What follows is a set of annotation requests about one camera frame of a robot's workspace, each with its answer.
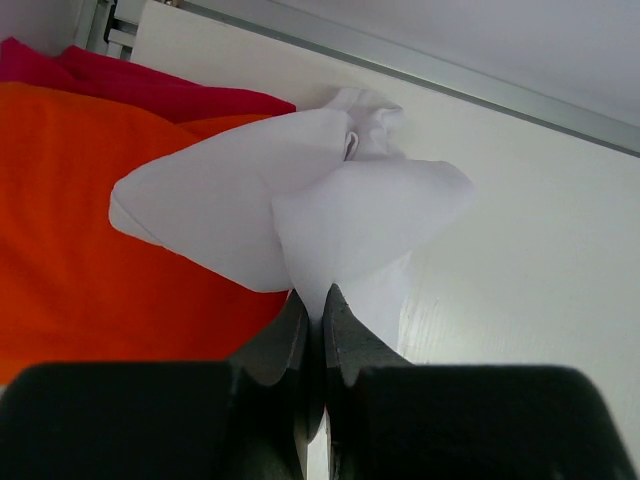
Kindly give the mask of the white t shirt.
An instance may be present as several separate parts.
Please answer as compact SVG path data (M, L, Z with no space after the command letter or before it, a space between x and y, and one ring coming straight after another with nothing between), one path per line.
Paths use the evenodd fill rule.
M319 320L338 286L396 347L412 253L471 203L471 180L391 141L402 108L344 88L325 106L250 123L118 180L112 226L252 291L293 290Z

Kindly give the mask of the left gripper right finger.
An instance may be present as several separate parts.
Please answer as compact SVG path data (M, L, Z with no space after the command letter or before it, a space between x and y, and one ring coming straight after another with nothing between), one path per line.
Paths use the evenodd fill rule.
M415 365L332 286L322 317L333 479L627 479L595 385L552 365Z

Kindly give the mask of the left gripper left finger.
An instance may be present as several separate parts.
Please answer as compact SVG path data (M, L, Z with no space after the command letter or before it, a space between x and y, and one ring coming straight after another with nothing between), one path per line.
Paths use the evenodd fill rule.
M43 363L1 397L5 479L302 479L319 418L297 294L223 361Z

